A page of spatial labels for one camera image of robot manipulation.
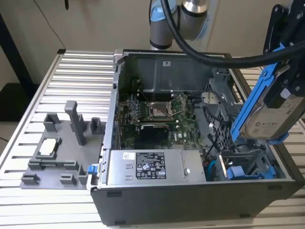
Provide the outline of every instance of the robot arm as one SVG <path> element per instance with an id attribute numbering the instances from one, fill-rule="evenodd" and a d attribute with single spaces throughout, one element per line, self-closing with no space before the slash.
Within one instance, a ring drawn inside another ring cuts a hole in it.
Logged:
<path id="1" fill-rule="evenodd" d="M 177 6 L 177 0 L 168 1 L 179 32 L 187 40 L 194 40 L 204 34 L 207 26 L 207 5 L 205 0 L 183 0 Z M 163 50 L 171 47 L 173 35 L 165 20 L 161 1 L 153 3 L 151 13 L 150 44 L 154 49 Z"/>

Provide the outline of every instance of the white wall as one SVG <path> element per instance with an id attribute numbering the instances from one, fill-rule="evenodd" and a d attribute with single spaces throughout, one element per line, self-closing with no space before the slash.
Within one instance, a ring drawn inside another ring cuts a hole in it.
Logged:
<path id="1" fill-rule="evenodd" d="M 291 0 L 220 0 L 209 52 L 228 52 L 233 56 L 259 55 L 274 5 Z"/>
<path id="2" fill-rule="evenodd" d="M 149 0 L 69 2 L 70 8 L 66 11 L 63 0 L 37 0 L 67 49 L 113 51 L 117 48 L 150 48 Z M 208 51 L 252 55 L 261 52 L 273 5 L 289 0 L 220 2 Z M 30 75 L 39 83 L 57 50 L 62 48 L 61 43 L 32 0 L 0 0 L 0 12 Z M 202 51 L 206 44 L 197 41 L 193 42 L 193 47 Z"/>

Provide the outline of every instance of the black cable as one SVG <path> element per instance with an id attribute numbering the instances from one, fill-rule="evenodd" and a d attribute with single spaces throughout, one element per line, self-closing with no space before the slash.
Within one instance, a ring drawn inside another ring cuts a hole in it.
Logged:
<path id="1" fill-rule="evenodd" d="M 149 20 L 149 24 L 151 24 L 152 1 L 153 1 L 153 0 L 151 0 L 151 1 L 149 2 L 149 11 L 148 11 L 148 20 Z"/>
<path id="2" fill-rule="evenodd" d="M 303 41 L 277 52 L 270 52 L 264 55 L 251 57 L 218 58 L 200 54 L 190 45 L 188 45 L 188 43 L 179 33 L 177 26 L 175 25 L 175 22 L 173 20 L 168 0 L 161 0 L 161 4 L 169 28 L 179 47 L 185 52 L 185 54 L 205 65 L 217 68 L 252 68 L 288 60 L 305 53 L 305 41 Z"/>
<path id="3" fill-rule="evenodd" d="M 203 106 L 202 108 L 203 108 L 203 112 L 206 111 L 207 114 L 208 114 L 211 118 L 215 119 L 216 121 L 218 121 L 218 122 L 220 122 L 220 123 L 223 123 L 223 124 L 226 124 L 226 125 L 230 125 L 230 124 L 231 124 L 231 121 L 221 120 L 221 119 L 217 118 L 216 116 L 214 116 L 214 115 L 211 113 L 211 111 L 207 108 L 207 106 Z"/>
<path id="4" fill-rule="evenodd" d="M 50 29 L 54 32 L 54 34 L 56 35 L 56 37 L 58 38 L 58 40 L 61 42 L 61 44 L 63 45 L 64 49 L 66 49 L 66 46 L 63 44 L 63 42 L 61 41 L 61 39 L 59 38 L 59 36 L 57 35 L 57 33 L 54 31 L 54 29 L 52 28 L 52 26 L 50 25 L 48 19 L 46 18 L 46 16 L 44 15 L 44 13 L 42 12 L 41 8 L 39 7 L 38 3 L 36 2 L 36 0 L 33 0 L 34 3 L 36 4 L 36 6 L 38 7 L 38 9 L 40 10 L 40 12 L 42 13 L 43 17 L 45 18 L 48 26 L 50 27 Z"/>
<path id="5" fill-rule="evenodd" d="M 0 139 L 3 140 L 3 141 L 9 142 L 7 139 L 5 139 L 3 137 L 0 137 Z"/>

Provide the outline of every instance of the power supply label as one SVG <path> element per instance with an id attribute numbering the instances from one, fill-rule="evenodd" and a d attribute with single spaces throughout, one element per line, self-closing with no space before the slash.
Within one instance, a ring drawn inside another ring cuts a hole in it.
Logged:
<path id="1" fill-rule="evenodd" d="M 137 179 L 166 179 L 164 153 L 137 153 Z"/>

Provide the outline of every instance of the small circuit board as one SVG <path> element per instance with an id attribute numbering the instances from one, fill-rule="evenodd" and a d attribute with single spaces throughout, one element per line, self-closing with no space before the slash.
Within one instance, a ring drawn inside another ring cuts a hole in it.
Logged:
<path id="1" fill-rule="evenodd" d="M 131 97 L 120 105 L 122 149 L 202 149 L 188 95 L 168 102 L 139 102 Z"/>

